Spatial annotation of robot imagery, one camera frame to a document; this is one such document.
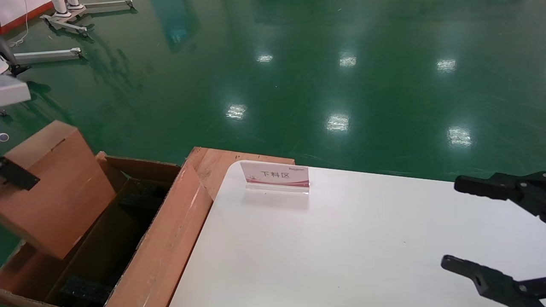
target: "caster wheel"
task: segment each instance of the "caster wheel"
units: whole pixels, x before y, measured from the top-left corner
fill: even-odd
[[[89,36],[89,34],[87,34],[87,31],[78,30],[78,33],[83,37],[88,37]]]

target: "cardboard box flap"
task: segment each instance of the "cardboard box flap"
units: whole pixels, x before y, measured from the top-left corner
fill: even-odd
[[[127,175],[144,180],[173,182],[180,172],[180,167],[172,163],[114,156],[106,156],[106,160]]]
[[[212,199],[186,163],[105,307],[168,306]]]
[[[125,182],[127,181],[127,177],[106,160],[106,153],[104,151],[99,151],[99,153],[95,156],[95,160],[97,160],[97,163],[99,163],[100,168],[102,168],[116,193],[121,191],[121,188],[123,188]]]
[[[21,307],[56,307],[36,300],[28,299],[22,296],[15,296],[6,290],[0,289],[0,303],[10,304]]]
[[[42,302],[74,251],[60,260],[39,252],[30,244],[20,245],[0,269],[0,289]]]
[[[77,128],[54,121],[4,156],[40,181],[29,191],[0,185],[0,223],[64,258],[115,196],[91,149]]]

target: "white tabletop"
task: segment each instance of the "white tabletop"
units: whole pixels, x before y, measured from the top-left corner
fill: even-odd
[[[501,306],[440,267],[450,254],[546,276],[546,225],[453,183],[309,168],[308,196],[222,183],[171,307]]]

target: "pink stripe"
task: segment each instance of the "pink stripe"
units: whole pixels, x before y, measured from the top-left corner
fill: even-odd
[[[259,180],[254,180],[254,179],[247,178],[246,182],[250,182],[250,183],[253,183],[253,184],[266,184],[266,185],[276,185],[276,186],[309,187],[309,180],[298,181],[298,182],[288,182],[288,183],[285,183],[285,184],[280,184],[280,183],[259,181]]]

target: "green epoxy floor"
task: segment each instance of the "green epoxy floor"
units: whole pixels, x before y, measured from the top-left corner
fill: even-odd
[[[33,25],[31,102],[2,153],[58,119],[94,151],[182,163],[193,146],[453,180],[546,169],[544,0],[135,0]],[[17,242],[0,231],[0,258]]]

